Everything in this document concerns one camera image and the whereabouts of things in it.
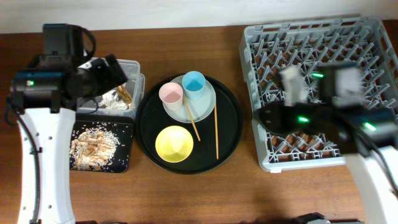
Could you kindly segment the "blue plastic cup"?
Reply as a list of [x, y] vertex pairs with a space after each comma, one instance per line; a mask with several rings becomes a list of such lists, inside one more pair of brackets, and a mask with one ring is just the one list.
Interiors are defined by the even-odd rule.
[[205, 87], [205, 77], [202, 73], [191, 71], [182, 78], [182, 87], [185, 94], [192, 100], [201, 98]]

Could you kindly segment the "white paper napkin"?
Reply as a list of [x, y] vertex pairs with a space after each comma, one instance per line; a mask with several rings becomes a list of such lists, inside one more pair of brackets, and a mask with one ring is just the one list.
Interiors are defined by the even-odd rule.
[[107, 110], [126, 110], [128, 105], [123, 101], [116, 90], [111, 90], [101, 96], [98, 106]]

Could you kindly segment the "yellow bowl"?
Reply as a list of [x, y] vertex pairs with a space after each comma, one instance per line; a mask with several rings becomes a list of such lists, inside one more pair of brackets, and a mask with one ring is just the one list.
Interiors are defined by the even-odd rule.
[[155, 140], [158, 156], [166, 162], [178, 163], [193, 151], [193, 137], [181, 126], [169, 126], [161, 130]]

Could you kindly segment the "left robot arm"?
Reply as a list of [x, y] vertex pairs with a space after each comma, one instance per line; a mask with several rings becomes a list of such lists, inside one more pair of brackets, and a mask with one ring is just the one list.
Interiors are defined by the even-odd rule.
[[6, 111], [16, 116], [22, 143], [19, 223], [74, 223], [69, 152], [78, 100], [94, 100], [126, 83], [114, 55], [94, 58], [86, 28], [43, 26], [44, 51], [16, 73]]

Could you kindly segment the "food scraps and rice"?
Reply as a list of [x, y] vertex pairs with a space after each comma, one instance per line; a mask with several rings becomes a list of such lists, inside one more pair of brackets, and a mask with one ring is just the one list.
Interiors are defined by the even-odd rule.
[[129, 147], [120, 134], [98, 126], [72, 132], [69, 156], [71, 170], [124, 172]]

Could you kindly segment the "gold foil wrapper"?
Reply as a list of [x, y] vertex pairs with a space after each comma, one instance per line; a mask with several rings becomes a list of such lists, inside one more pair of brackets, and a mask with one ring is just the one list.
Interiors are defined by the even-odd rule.
[[119, 96], [122, 98], [123, 102], [125, 102], [127, 107], [130, 108], [131, 104], [132, 104], [132, 96], [127, 91], [127, 89], [125, 87], [123, 87], [122, 85], [120, 85], [116, 88], [116, 90], [117, 90]]

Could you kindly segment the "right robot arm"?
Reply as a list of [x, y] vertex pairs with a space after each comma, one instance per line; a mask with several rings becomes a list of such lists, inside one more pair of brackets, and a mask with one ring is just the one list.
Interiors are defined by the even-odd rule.
[[360, 192], [369, 223], [397, 223], [397, 121], [389, 108], [367, 109], [362, 70], [354, 62], [318, 66], [319, 103], [307, 101], [300, 70], [292, 65], [277, 76], [287, 96], [253, 111], [273, 135], [324, 134], [345, 159]]

